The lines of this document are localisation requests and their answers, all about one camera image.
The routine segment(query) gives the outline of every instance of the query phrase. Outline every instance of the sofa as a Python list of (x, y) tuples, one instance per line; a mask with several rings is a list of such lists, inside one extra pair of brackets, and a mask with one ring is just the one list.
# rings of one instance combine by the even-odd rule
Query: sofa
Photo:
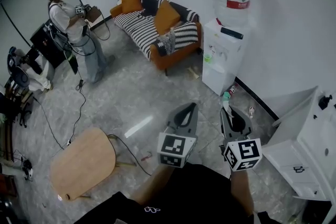
[(162, 1), (164, 0), (141, 0), (143, 10), (127, 14), (122, 13), (122, 4), (120, 4), (112, 8), (110, 13), (115, 24), (133, 39), (148, 60), (159, 70), (164, 70), (167, 75), (167, 68), (200, 47), (201, 24), (196, 12), (169, 1), (179, 13), (182, 25), (171, 30), (174, 31), (176, 40), (173, 52), (168, 53), (154, 25), (154, 18)]

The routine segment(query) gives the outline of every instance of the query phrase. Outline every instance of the drawer handle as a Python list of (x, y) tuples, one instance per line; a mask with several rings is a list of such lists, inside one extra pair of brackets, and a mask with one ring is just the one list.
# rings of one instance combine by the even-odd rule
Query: drawer handle
[(305, 169), (303, 169), (303, 166), (300, 167), (293, 167), (295, 173), (302, 173)]

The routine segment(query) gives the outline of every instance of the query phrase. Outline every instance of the marble floor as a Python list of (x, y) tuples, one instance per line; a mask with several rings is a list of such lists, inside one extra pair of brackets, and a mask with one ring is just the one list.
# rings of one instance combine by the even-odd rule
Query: marble floor
[[(199, 108), (196, 152), (205, 166), (228, 175), (228, 165), (218, 147), (223, 140), (219, 123), (220, 98), (202, 83), (202, 77), (195, 79), (187, 70), (192, 67), (202, 75), (202, 56), (197, 53), (190, 55), (169, 69), (169, 76), (166, 77), (147, 61), (133, 41), (111, 20), (108, 25), (111, 37), (101, 44), (104, 54), (109, 59), (115, 55), (116, 59), (110, 63), (99, 83), (84, 84), (82, 92), (87, 102), (82, 108), (75, 137), (86, 128), (99, 127), (106, 133), (120, 136), (141, 159), (148, 151), (156, 152), (158, 133), (164, 130), (167, 113), (181, 104), (194, 101)], [(108, 36), (105, 25), (96, 29), (96, 33), (101, 38)], [(85, 80), (84, 59), (77, 58)], [(83, 102), (83, 97), (75, 90), (78, 82), (79, 76), (74, 75), (64, 63), (56, 70), (54, 89), (37, 96), (61, 145), (71, 137)], [(267, 143), (275, 131), (271, 127), (272, 118), (240, 87), (230, 102), (245, 113), (251, 105), (256, 108), (252, 119), (253, 136), (261, 138), (263, 144)], [(150, 116), (153, 117), (150, 123), (125, 138), (124, 134), (131, 127)], [(120, 161), (132, 161), (122, 144), (113, 144), (120, 154)], [(117, 191), (129, 196), (148, 177), (139, 167), (118, 168), (117, 173), (89, 191), (91, 199), (72, 202), (58, 200), (50, 184), (49, 172), (50, 162), (60, 149), (36, 102), (28, 128), (18, 124), (13, 126), (13, 148), (29, 158), (34, 166), (32, 182), (16, 179), (22, 208), (31, 223), (73, 223)], [(149, 173), (158, 165), (155, 156), (141, 164)], [(255, 169), (249, 170), (248, 175), (257, 211), (267, 211), (282, 223), (288, 223), (293, 215), (302, 211), (305, 201), (292, 197), (294, 191), (265, 158)]]

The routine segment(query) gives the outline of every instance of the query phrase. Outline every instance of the white cabinet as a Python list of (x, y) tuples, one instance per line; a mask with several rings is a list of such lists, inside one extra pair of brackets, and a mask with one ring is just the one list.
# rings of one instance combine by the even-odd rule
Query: white cabinet
[(221, 28), (216, 19), (204, 26), (202, 80), (218, 95), (234, 83), (250, 33), (248, 27), (226, 27), (244, 35), (237, 39), (221, 33)]
[(274, 126), (280, 125), (262, 152), (298, 198), (331, 201), (323, 222), (327, 224), (336, 212), (336, 108), (330, 102), (320, 109), (322, 96), (316, 87), (309, 98), (276, 121)]

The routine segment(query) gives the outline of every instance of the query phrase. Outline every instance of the red label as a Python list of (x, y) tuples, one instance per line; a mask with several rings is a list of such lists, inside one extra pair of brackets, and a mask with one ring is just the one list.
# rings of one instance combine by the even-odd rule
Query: red label
[(234, 9), (244, 9), (244, 8), (248, 8), (248, 6), (250, 5), (250, 1), (247, 2), (237, 2), (237, 1), (231, 1), (231, 0), (227, 0), (226, 1), (226, 6), (228, 8), (234, 8)]

